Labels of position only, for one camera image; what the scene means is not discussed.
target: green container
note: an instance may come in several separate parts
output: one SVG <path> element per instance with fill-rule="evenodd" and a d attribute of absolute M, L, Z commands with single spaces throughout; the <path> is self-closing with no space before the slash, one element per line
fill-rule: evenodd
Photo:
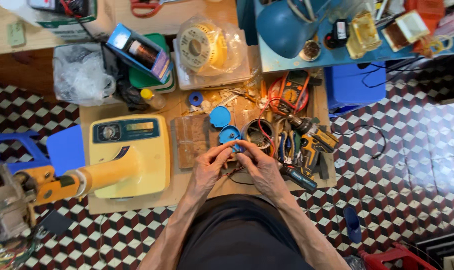
<path fill-rule="evenodd" d="M 159 45 L 164 51 L 167 53 L 170 59 L 170 50 L 169 46 L 167 46 L 166 40 L 163 35 L 154 33 L 154 34 L 145 34 L 146 38 L 154 42 L 155 44 Z M 167 77 L 166 83 L 162 84 L 158 80 L 145 75 L 141 71 L 137 70 L 134 67 L 129 68 L 129 81 L 137 89 L 144 89 L 149 88 L 151 90 L 156 90 L 158 92 L 167 92 L 171 90 L 175 86 L 175 76 L 173 75 L 173 71 L 170 72 L 169 76 Z"/>

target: hand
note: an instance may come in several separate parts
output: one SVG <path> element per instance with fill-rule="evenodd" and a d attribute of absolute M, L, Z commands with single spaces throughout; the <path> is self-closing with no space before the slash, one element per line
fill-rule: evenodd
<path fill-rule="evenodd" d="M 247 151 L 236 155 L 237 160 L 248 170 L 254 186 L 267 198 L 275 202 L 290 192 L 280 175 L 278 162 L 263 153 L 255 144 L 237 141 Z"/>
<path fill-rule="evenodd" d="M 233 158 L 232 147 L 237 141 L 231 141 L 218 147 L 212 147 L 207 153 L 195 159 L 194 169 L 187 191 L 195 196 L 207 196 L 220 179 L 220 169 L 227 167 L 227 160 Z"/>

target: tile floor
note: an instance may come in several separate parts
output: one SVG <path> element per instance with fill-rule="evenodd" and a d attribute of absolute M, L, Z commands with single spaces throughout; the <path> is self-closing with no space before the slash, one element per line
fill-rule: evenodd
<path fill-rule="evenodd" d="M 403 72 L 386 89 L 384 100 L 333 121 L 336 131 L 343 133 L 357 125 L 380 127 L 387 138 L 385 154 L 371 158 L 383 145 L 375 129 L 340 136 L 335 152 L 337 186 L 292 192 L 343 256 L 362 249 L 385 251 L 395 241 L 415 242 L 454 231 L 454 104 L 435 102 L 454 92 L 454 64 Z M 0 133 L 35 130 L 40 134 L 39 147 L 45 149 L 47 136 L 78 123 L 74 105 L 45 103 L 38 96 L 0 85 Z M 30 157 L 16 144 L 2 145 L 0 153 L 4 160 L 15 157 L 8 162 Z M 342 217 L 346 206 L 354 207 L 361 220 L 360 244 L 352 244 L 346 236 Z M 39 217 L 51 209 L 75 222 L 64 235 L 44 238 L 25 268 L 135 269 L 175 206 L 103 218 L 89 214 L 87 199 L 72 199 L 39 207 Z"/>

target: forearm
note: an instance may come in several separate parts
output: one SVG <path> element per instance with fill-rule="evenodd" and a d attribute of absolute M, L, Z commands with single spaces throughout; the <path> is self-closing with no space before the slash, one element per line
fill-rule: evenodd
<path fill-rule="evenodd" d="M 207 196 L 187 191 L 167 226 L 142 259 L 137 270 L 172 270 L 177 266 L 185 234 Z"/>
<path fill-rule="evenodd" d="M 345 260 L 302 212 L 290 194 L 274 200 L 305 261 L 316 270 L 349 270 Z"/>

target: cordless drill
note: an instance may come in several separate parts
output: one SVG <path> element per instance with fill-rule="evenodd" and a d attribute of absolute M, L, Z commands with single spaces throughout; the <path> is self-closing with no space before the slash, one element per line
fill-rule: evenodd
<path fill-rule="evenodd" d="M 307 119 L 289 114 L 287 120 L 297 132 L 302 134 L 300 144 L 304 150 L 300 171 L 309 180 L 314 181 L 313 171 L 321 152 L 333 153 L 339 140 L 330 132 L 324 132 L 319 125 Z"/>

